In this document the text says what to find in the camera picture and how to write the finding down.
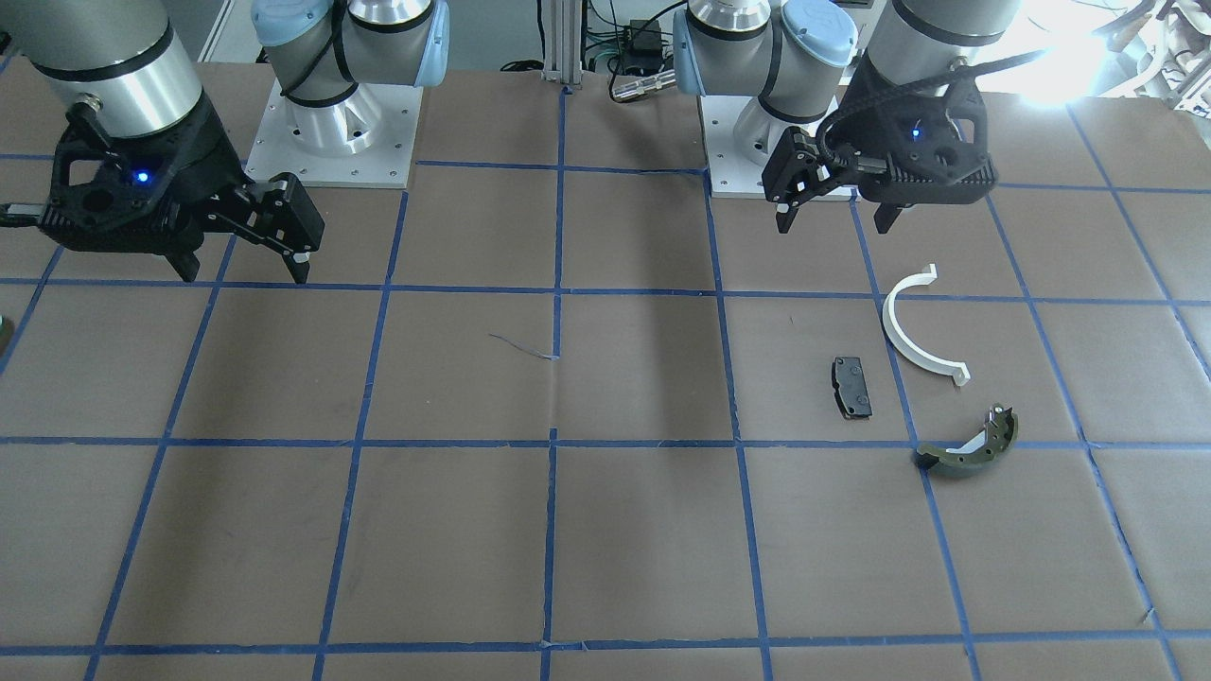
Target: bolt hole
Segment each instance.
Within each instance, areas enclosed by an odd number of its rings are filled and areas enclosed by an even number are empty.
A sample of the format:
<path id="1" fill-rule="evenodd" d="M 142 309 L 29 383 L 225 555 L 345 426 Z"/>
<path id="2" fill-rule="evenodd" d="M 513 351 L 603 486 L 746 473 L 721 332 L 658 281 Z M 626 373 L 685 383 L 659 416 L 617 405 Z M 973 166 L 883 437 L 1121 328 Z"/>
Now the bolt hole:
<path id="1" fill-rule="evenodd" d="M 85 210 L 93 213 L 108 211 L 113 205 L 114 195 L 104 189 L 93 189 L 84 198 Z"/>

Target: aluminum mounting plate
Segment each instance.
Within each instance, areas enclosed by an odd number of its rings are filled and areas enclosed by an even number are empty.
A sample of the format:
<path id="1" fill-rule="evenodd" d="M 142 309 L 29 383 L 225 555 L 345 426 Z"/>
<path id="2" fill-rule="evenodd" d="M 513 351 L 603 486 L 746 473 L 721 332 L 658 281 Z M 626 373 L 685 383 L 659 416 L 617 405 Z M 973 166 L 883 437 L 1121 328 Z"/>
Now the aluminum mounting plate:
<path id="1" fill-rule="evenodd" d="M 731 131 L 744 111 L 745 104 L 752 97 L 707 96 L 699 97 L 702 103 L 702 137 L 706 144 L 706 160 L 711 166 L 711 194 L 730 199 L 765 200 L 765 190 L 761 183 L 761 166 L 753 164 L 736 149 Z M 837 107 L 833 99 L 830 110 Z M 809 124 L 808 132 L 816 133 L 817 124 Z M 849 187 L 842 187 L 816 201 L 849 201 L 854 193 Z"/>
<path id="2" fill-rule="evenodd" d="M 383 107 L 385 130 L 369 148 L 351 156 L 320 156 L 293 139 L 286 107 L 281 105 L 281 86 L 274 81 L 257 138 L 248 154 L 245 171 L 257 182 L 280 172 L 293 172 L 306 187 L 362 187 L 407 189 L 412 150 L 420 120 L 421 87 L 404 85 L 362 85 Z"/>

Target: wire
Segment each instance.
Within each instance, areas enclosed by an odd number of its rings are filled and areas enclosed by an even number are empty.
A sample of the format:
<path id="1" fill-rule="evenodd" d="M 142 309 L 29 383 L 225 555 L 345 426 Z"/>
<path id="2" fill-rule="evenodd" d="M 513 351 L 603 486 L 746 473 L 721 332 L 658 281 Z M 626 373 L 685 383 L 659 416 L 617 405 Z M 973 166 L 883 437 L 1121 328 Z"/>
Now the wire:
<path id="1" fill-rule="evenodd" d="M 543 61 L 546 62 L 546 29 L 543 28 L 543 0 L 538 0 L 538 41 L 543 46 Z"/>
<path id="2" fill-rule="evenodd" d="M 345 15 L 348 11 L 349 0 L 337 0 L 332 4 L 332 32 L 328 34 L 328 40 L 323 42 L 323 47 L 321 47 L 315 57 L 311 58 L 311 62 L 308 63 L 306 68 L 303 69 L 303 74 L 294 79 L 294 82 L 292 82 L 289 87 L 282 88 L 282 97 L 289 97 L 295 90 L 306 82 L 306 79 L 311 78 L 316 67 L 320 65 L 320 62 L 322 62 L 328 55 L 328 51 L 332 50 L 332 45 L 337 41 L 337 36 L 340 35 L 340 29 L 345 22 Z"/>
<path id="3" fill-rule="evenodd" d="M 650 19 L 643 22 L 643 25 L 641 25 L 638 28 L 638 30 L 631 32 L 631 36 L 630 38 L 633 39 L 633 36 L 635 36 L 636 33 L 643 33 L 644 30 L 647 30 L 647 28 L 649 25 L 652 25 L 653 23 L 655 23 L 656 19 L 659 19 L 660 17 L 667 15 L 668 12 L 672 12 L 673 10 L 676 10 L 677 7 L 681 7 L 684 4 L 685 4 L 685 0 L 681 0 L 679 2 L 673 2 L 672 5 L 665 7 L 664 10 L 660 10 L 659 12 L 656 12 L 655 15 L 653 15 L 653 17 Z M 613 8 L 614 8 L 614 0 L 610 0 L 610 11 L 613 11 Z M 621 41 L 619 42 L 618 47 L 619 47 L 619 50 L 618 50 L 619 57 L 616 57 L 618 58 L 618 65 L 621 67 L 622 65 L 622 57 L 621 57 L 621 55 L 624 52 Z M 612 102 L 614 102 L 615 104 L 629 104 L 631 102 L 637 102 L 637 101 L 639 101 L 639 99 L 643 98 L 643 97 L 636 97 L 635 99 L 626 99 L 626 101 L 624 101 L 624 99 L 619 99 L 619 98 L 614 97 L 614 82 L 616 80 L 618 80 L 618 71 L 614 70 L 614 69 L 610 69 L 609 85 L 607 86 L 609 90 L 607 90 L 607 93 L 609 95 L 609 98 L 610 98 Z"/>
<path id="4" fill-rule="evenodd" d="M 836 127 L 838 122 L 853 116 L 854 114 L 859 114 L 880 104 L 886 104 L 893 99 L 900 99 L 901 97 L 912 95 L 913 92 L 918 92 L 920 90 L 934 90 L 960 80 L 975 79 L 982 75 L 1021 67 L 1022 64 L 1028 64 L 1046 53 L 1046 50 L 1035 50 L 1034 52 L 1006 57 L 1004 59 L 997 59 L 995 62 L 987 62 L 974 67 L 959 67 L 952 71 L 931 75 L 929 78 L 906 82 L 905 85 L 889 87 L 888 90 L 880 90 L 859 99 L 857 102 L 854 102 L 853 104 L 846 104 L 845 107 L 842 107 L 830 114 L 828 118 L 820 122 L 820 128 L 816 131 L 816 147 L 820 150 L 820 158 L 823 159 L 826 164 L 836 162 L 837 154 L 828 147 L 828 141 L 826 138 L 828 132 Z"/>

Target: light blue joint cap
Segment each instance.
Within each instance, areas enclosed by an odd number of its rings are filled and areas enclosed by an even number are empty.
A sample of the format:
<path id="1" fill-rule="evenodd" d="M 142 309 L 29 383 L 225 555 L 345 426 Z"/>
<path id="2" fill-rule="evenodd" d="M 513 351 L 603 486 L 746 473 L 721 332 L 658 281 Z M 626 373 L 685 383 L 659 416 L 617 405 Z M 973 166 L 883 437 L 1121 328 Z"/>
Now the light blue joint cap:
<path id="1" fill-rule="evenodd" d="M 256 0 L 252 25 L 265 47 L 286 45 L 311 30 L 332 8 L 332 0 Z"/>
<path id="2" fill-rule="evenodd" d="M 429 27 L 425 53 L 417 71 L 417 87 L 437 87 L 446 80 L 450 55 L 450 10 L 446 0 L 436 0 L 434 22 Z"/>
<path id="3" fill-rule="evenodd" d="M 782 23 L 799 47 L 831 67 L 848 64 L 857 44 L 854 19 L 828 0 L 787 0 Z"/>
<path id="4" fill-rule="evenodd" d="M 685 95 L 706 95 L 702 74 L 698 70 L 698 57 L 694 56 L 694 41 L 690 40 L 685 10 L 678 10 L 673 15 L 673 71 L 677 73 L 677 90 Z"/>

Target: grid square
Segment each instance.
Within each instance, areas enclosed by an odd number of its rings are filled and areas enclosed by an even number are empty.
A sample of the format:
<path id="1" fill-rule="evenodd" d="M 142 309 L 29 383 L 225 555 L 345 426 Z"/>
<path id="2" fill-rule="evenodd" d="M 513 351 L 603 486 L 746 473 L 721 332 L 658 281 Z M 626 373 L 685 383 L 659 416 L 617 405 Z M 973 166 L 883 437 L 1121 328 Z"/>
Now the grid square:
<path id="1" fill-rule="evenodd" d="M 173 434 L 351 437 L 380 299 L 377 291 L 224 290 Z"/>
<path id="2" fill-rule="evenodd" d="M 1106 182 L 1066 109 L 1000 92 L 985 92 L 983 99 L 991 121 L 988 151 L 1001 182 L 1094 187 Z M 1046 162 L 1039 160 L 1040 139 L 1046 141 Z"/>
<path id="3" fill-rule="evenodd" d="M 87 668 L 86 657 L 0 657 L 0 679 L 79 681 Z"/>
<path id="4" fill-rule="evenodd" d="M 959 633 L 903 451 L 747 452 L 770 636 Z"/>
<path id="5" fill-rule="evenodd" d="M 109 642 L 315 642 L 348 473 L 348 450 L 168 450 Z"/>
<path id="6" fill-rule="evenodd" d="M 551 656 L 551 681 L 752 681 L 757 648 L 576 651 Z"/>
<path id="7" fill-rule="evenodd" d="M 561 87 L 538 73 L 452 70 L 425 88 L 414 158 L 553 165 Z"/>
<path id="8" fill-rule="evenodd" d="M 11 98 L 0 98 L 0 109 L 5 99 Z M 0 160 L 0 202 L 45 204 L 50 191 L 50 161 Z M 42 276 L 54 247 L 33 227 L 0 231 L 0 279 Z"/>
<path id="9" fill-rule="evenodd" d="M 12 324 L 13 330 L 21 324 L 21 319 L 25 315 L 25 309 L 29 307 L 29 302 L 34 298 L 34 291 L 36 287 L 16 285 L 16 284 L 4 284 L 0 285 L 0 317 L 4 317 L 10 324 Z M 16 348 L 12 342 L 8 343 L 10 349 Z M 0 360 L 2 360 L 5 353 L 8 350 L 0 349 Z"/>
<path id="10" fill-rule="evenodd" d="M 328 654 L 326 681 L 397 681 L 400 679 L 490 679 L 533 681 L 538 653 Z"/>
<path id="11" fill-rule="evenodd" d="M 93 643 L 154 457 L 0 446 L 0 645 Z"/>
<path id="12" fill-rule="evenodd" d="M 0 433 L 159 437 L 208 294 L 47 287 L 0 382 Z"/>
<path id="13" fill-rule="evenodd" d="M 1211 452 L 1094 456 L 1161 622 L 1211 629 Z"/>
<path id="14" fill-rule="evenodd" d="M 1170 294 L 1178 299 L 1211 301 L 1211 195 L 1121 194 L 1124 207 L 1140 233 Z"/>
<path id="15" fill-rule="evenodd" d="M 564 296 L 559 435 L 730 440 L 714 299 Z"/>
<path id="16" fill-rule="evenodd" d="M 1023 439 L 1078 439 L 1025 303 L 900 301 L 896 316 L 913 342 L 941 357 L 964 361 L 971 371 L 971 382 L 955 388 L 949 377 L 900 357 L 913 422 L 923 440 L 966 441 L 995 402 L 1014 407 Z"/>
<path id="17" fill-rule="evenodd" d="M 775 648 L 775 679 L 833 681 L 970 681 L 963 646 L 843 646 Z"/>
<path id="18" fill-rule="evenodd" d="M 1039 314 L 1090 440 L 1211 440 L 1211 383 L 1172 310 L 1044 304 Z"/>
<path id="19" fill-rule="evenodd" d="M 206 236 L 202 247 L 195 252 L 201 262 L 197 281 L 214 281 L 218 277 L 230 239 L 226 234 L 208 234 Z M 236 245 L 236 252 L 241 247 L 251 248 L 252 246 L 248 244 Z M 162 256 L 151 253 L 78 253 L 64 250 L 58 264 L 54 265 L 54 271 L 51 273 L 51 280 L 65 279 L 180 281 L 180 276 Z"/>
<path id="20" fill-rule="evenodd" d="M 935 263 L 937 281 L 912 293 L 1022 294 L 986 202 L 918 206 L 901 214 L 886 234 L 874 228 L 877 207 L 861 202 L 857 212 L 880 292 L 891 291 L 901 279 Z"/>
<path id="21" fill-rule="evenodd" d="M 1169 679 L 1157 641 L 1039 641 L 976 648 L 987 681 L 1102 681 Z"/>
<path id="22" fill-rule="evenodd" d="M 25 57 L 13 58 L 0 79 L 0 121 L 21 125 L 0 126 L 0 154 L 53 154 L 68 127 L 65 110 L 46 76 Z"/>
<path id="23" fill-rule="evenodd" d="M 1211 681 L 1211 642 L 1169 641 L 1184 681 Z"/>
<path id="24" fill-rule="evenodd" d="M 509 340 L 550 354 L 552 316 L 550 296 L 394 293 L 367 436 L 546 440 L 556 362 Z"/>
<path id="25" fill-rule="evenodd" d="M 757 634 L 731 450 L 559 450 L 556 640 Z"/>
<path id="26" fill-rule="evenodd" d="M 51 161 L 0 159 L 0 202 L 46 204 L 51 195 Z"/>
<path id="27" fill-rule="evenodd" d="M 620 78 L 619 84 L 630 79 Z M 567 162 L 573 166 L 675 170 L 706 166 L 698 97 L 668 93 L 610 102 L 609 78 L 584 75 L 568 96 Z"/>
<path id="28" fill-rule="evenodd" d="M 871 301 L 730 298 L 728 334 L 745 439 L 907 439 Z M 871 418 L 842 418 L 831 378 L 837 356 L 862 359 Z"/>
<path id="29" fill-rule="evenodd" d="M 311 256 L 310 284 L 374 284 L 386 279 L 400 219 L 398 191 L 386 189 L 308 189 L 323 216 L 323 242 Z M 281 281 L 291 275 L 281 253 L 236 244 L 228 281 Z"/>
<path id="30" fill-rule="evenodd" d="M 563 284 L 713 290 L 702 178 L 568 173 Z"/>
<path id="31" fill-rule="evenodd" d="M 995 201 L 1033 296 L 1164 297 L 1108 191 L 999 189 Z"/>
<path id="32" fill-rule="evenodd" d="M 194 68 L 236 154 L 247 159 L 265 114 L 269 91 L 274 87 L 274 68 L 269 64 L 217 62 L 199 62 Z"/>
<path id="33" fill-rule="evenodd" d="M 311 677 L 311 656 L 132 656 L 105 657 L 97 681 L 161 679 L 256 679 L 302 681 Z"/>
<path id="34" fill-rule="evenodd" d="M 779 234 L 765 201 L 713 199 L 719 267 L 728 291 L 869 293 L 849 202 L 815 201 Z"/>
<path id="35" fill-rule="evenodd" d="M 392 280 L 553 286 L 555 195 L 553 171 L 418 166 Z"/>
<path id="36" fill-rule="evenodd" d="M 366 450 L 332 641 L 543 636 L 546 450 Z"/>
<path id="37" fill-rule="evenodd" d="M 1018 448 L 934 492 L 972 631 L 1143 626 L 1084 452 Z"/>
<path id="38" fill-rule="evenodd" d="M 1187 114 L 1148 97 L 1085 98 L 1071 107 L 1115 187 L 1211 189 L 1211 154 Z M 1123 143 L 1126 131 L 1130 144 Z"/>

